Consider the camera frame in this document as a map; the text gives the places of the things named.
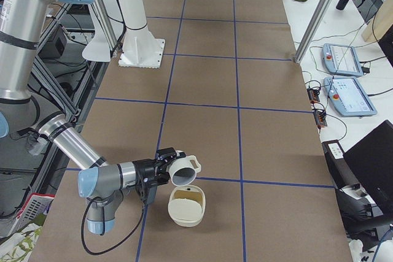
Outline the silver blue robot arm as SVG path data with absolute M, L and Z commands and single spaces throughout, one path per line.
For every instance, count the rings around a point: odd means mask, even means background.
M 90 207 L 82 220 L 91 233 L 104 234 L 115 223 L 123 191 L 135 188 L 144 204 L 170 178 L 169 167 L 185 153 L 161 149 L 154 159 L 109 164 L 68 123 L 47 98 L 28 91 L 48 6 L 56 1 L 90 4 L 94 0 L 4 0 L 1 9 L 1 136 L 34 129 L 80 167 L 79 195 Z

